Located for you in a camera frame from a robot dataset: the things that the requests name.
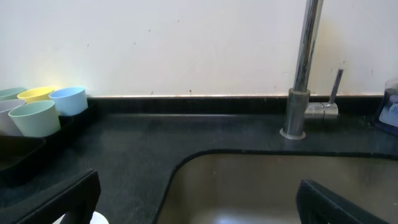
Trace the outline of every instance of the white plate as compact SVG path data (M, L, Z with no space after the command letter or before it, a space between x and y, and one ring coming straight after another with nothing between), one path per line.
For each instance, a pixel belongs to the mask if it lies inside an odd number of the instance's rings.
M62 215L59 219L57 219L57 221L55 221L53 224L60 224L63 216L64 215ZM103 215L101 215L98 212L94 212L93 218L91 218L90 224L109 224L109 223Z

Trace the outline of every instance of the sink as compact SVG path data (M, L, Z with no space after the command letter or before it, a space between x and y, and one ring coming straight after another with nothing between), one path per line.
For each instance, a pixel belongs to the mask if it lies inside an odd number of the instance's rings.
M302 179L398 223L398 161L253 154L209 154L185 163L155 222L300 223L295 194Z

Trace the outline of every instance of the faucet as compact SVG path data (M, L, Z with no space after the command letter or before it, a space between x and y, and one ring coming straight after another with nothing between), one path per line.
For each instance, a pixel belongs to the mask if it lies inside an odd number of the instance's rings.
M303 131L305 118L329 119L338 116L338 107L335 104L335 97L341 76L343 75L342 69L338 71L329 102L308 103L310 90L307 89L307 85L315 41L318 34L322 5L323 0L307 0L307 5L305 6L294 85L293 88L289 89L285 124L280 130L281 135L288 139L303 139L305 137L305 132Z

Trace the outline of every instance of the wall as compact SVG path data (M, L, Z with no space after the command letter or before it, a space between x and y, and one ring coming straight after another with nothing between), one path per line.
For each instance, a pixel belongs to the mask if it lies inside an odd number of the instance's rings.
M286 95L305 0L0 0L0 89L91 96ZM381 94L398 71L398 1L325 0L308 88Z

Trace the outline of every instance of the light green cup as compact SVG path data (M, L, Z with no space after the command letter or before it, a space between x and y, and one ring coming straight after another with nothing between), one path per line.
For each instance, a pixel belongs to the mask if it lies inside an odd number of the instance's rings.
M8 115L24 136L45 137L61 129L55 103L51 100L20 106Z
M0 90L0 101L18 99L17 95L26 91L24 87Z

